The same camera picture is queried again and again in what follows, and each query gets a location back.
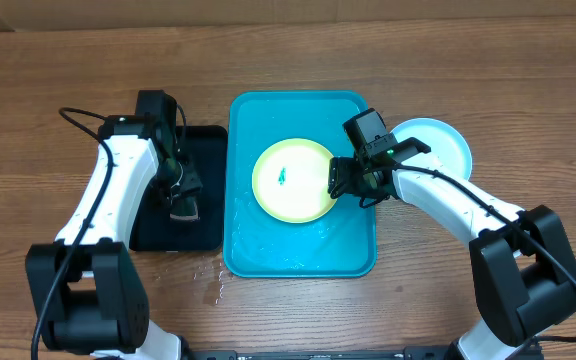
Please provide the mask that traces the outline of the black plastic tray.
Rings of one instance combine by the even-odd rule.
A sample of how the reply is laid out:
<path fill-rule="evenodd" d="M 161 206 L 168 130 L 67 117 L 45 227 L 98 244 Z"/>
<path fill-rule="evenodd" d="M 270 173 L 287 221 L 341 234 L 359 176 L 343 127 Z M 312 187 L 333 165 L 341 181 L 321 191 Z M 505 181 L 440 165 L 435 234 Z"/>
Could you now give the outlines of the black plastic tray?
<path fill-rule="evenodd" d="M 148 187 L 130 238 L 133 251 L 213 251 L 223 242 L 228 133 L 218 125 L 190 126 L 187 149 L 202 189 L 196 198 L 198 218 L 174 220 L 161 197 Z"/>

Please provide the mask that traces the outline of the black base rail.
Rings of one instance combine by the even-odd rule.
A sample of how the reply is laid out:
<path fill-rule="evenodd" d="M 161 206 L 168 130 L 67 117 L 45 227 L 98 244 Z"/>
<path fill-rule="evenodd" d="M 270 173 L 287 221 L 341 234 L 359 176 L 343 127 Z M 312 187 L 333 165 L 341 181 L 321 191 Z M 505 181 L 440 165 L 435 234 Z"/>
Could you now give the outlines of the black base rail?
<path fill-rule="evenodd" d="M 188 360 L 446 360 L 460 359 L 455 346 L 408 346 L 403 350 L 349 352 L 190 351 Z"/>

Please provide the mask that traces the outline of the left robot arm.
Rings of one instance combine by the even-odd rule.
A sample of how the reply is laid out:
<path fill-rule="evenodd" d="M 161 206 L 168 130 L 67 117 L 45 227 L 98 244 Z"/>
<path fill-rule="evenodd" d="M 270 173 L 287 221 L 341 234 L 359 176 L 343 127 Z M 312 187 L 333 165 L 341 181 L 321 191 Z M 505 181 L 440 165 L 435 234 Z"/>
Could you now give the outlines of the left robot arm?
<path fill-rule="evenodd" d="M 187 359 L 185 340 L 149 317 L 144 286 L 129 255 L 145 194 L 176 221 L 199 218 L 202 183 L 185 150 L 185 116 L 162 90 L 141 90 L 132 115 L 103 117 L 93 173 L 72 217 L 51 244 L 30 247 L 25 269 L 39 347 L 98 359 Z"/>

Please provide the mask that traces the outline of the yellow-green plate top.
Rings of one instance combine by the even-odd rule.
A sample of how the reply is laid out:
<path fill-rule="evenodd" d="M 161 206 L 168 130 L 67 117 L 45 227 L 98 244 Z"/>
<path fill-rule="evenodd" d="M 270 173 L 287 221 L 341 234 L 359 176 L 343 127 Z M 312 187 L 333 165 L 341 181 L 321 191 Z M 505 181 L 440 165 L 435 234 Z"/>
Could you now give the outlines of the yellow-green plate top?
<path fill-rule="evenodd" d="M 260 207 L 273 218 L 291 224 L 314 221 L 336 203 L 328 193 L 333 154 L 303 138 L 279 141 L 257 159 L 252 190 Z"/>

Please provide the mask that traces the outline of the green scrubbing sponge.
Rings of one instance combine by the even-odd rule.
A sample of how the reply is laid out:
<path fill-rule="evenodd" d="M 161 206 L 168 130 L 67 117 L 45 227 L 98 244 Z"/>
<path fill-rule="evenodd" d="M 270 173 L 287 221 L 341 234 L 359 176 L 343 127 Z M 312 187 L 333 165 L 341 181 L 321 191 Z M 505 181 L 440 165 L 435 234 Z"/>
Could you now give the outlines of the green scrubbing sponge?
<path fill-rule="evenodd" d="M 195 196 L 176 199 L 170 207 L 170 218 L 174 221 L 192 222 L 199 219 Z"/>

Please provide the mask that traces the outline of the teal plastic tray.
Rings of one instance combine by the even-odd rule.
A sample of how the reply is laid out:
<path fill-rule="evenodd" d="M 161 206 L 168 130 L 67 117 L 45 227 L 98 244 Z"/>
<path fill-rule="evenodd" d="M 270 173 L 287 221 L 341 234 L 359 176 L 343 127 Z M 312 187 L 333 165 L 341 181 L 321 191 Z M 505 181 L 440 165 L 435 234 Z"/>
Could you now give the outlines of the teal plastic tray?
<path fill-rule="evenodd" d="M 317 220 L 290 224 L 273 218 L 253 195 L 259 156 L 275 143 L 305 138 L 333 155 L 353 154 L 343 123 L 366 110 L 350 90 L 259 91 L 232 103 L 228 128 L 223 258 L 249 278 L 360 277 L 377 260 L 376 210 L 353 196 L 339 198 Z"/>

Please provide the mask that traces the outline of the light blue plate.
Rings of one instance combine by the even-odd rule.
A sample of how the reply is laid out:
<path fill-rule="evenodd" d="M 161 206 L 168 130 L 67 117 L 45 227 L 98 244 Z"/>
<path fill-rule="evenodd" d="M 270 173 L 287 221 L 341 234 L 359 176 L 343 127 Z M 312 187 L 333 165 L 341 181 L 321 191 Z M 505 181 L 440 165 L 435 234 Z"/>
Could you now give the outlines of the light blue plate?
<path fill-rule="evenodd" d="M 394 127 L 391 133 L 396 140 L 414 137 L 428 145 L 439 160 L 454 174 L 469 180 L 473 169 L 470 147 L 451 125 L 433 118 L 413 118 Z"/>

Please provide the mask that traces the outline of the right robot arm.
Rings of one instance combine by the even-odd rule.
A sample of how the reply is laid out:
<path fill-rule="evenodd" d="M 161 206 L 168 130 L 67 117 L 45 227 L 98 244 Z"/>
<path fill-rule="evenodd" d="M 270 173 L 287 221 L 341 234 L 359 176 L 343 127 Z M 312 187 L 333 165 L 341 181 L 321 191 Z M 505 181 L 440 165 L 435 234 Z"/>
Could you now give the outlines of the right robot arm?
<path fill-rule="evenodd" d="M 343 125 L 354 154 L 330 162 L 331 198 L 362 208 L 390 197 L 422 210 L 469 250 L 480 321 L 447 346 L 408 347 L 409 359 L 539 359 L 545 330 L 576 313 L 576 259 L 558 215 L 503 201 L 469 180 L 472 155 L 431 118 L 392 130 L 373 108 Z"/>

